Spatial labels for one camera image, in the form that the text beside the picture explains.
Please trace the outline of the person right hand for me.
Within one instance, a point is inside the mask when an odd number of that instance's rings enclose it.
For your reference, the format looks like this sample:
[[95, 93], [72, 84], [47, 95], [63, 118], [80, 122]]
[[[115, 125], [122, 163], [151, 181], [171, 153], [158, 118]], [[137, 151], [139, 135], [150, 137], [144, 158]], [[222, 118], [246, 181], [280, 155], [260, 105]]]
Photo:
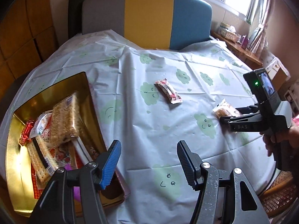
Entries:
[[295, 155], [298, 152], [298, 125], [296, 124], [293, 124], [288, 130], [282, 130], [276, 133], [275, 136], [267, 136], [263, 131], [259, 134], [263, 135], [263, 141], [265, 143], [268, 157], [272, 155], [275, 141], [288, 141], [292, 147], [292, 154]]

